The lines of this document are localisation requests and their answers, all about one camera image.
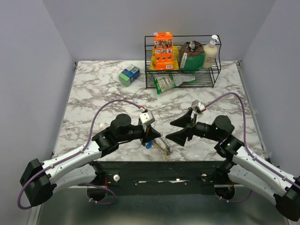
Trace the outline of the metal disc with keyrings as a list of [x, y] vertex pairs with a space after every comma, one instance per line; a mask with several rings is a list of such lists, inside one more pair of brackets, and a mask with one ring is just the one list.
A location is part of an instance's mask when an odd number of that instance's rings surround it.
[[173, 152], [173, 150], [172, 150], [169, 142], [165, 138], [163, 138], [163, 137], [154, 139], [150, 143], [152, 143], [152, 147], [151, 148], [155, 148], [156, 150], [158, 150], [159, 152], [161, 152], [163, 155], [164, 155], [165, 152], [168, 152], [169, 156], [170, 156], [172, 154], [172, 152]]

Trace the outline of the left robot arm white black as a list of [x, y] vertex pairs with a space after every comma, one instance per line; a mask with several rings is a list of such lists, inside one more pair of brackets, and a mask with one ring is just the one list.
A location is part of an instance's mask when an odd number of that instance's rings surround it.
[[54, 183], [68, 172], [111, 154], [123, 143], [139, 139], [144, 145], [159, 138], [161, 134], [151, 126], [154, 121], [152, 113], [144, 111], [138, 125], [132, 125], [130, 116], [122, 113], [83, 146], [55, 159], [30, 161], [20, 179], [20, 193], [26, 194], [31, 207], [41, 205], [53, 195]]

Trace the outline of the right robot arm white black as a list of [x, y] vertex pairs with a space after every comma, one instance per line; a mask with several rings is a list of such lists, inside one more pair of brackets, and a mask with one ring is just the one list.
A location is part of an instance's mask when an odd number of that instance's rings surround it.
[[170, 123], [181, 130], [167, 139], [184, 146], [193, 136], [217, 142], [216, 152], [225, 159], [216, 171], [218, 182], [239, 183], [272, 202], [277, 211], [291, 221], [300, 219], [300, 179], [284, 172], [246, 147], [232, 135], [234, 125], [227, 116], [217, 116], [212, 124], [197, 121], [192, 108]]

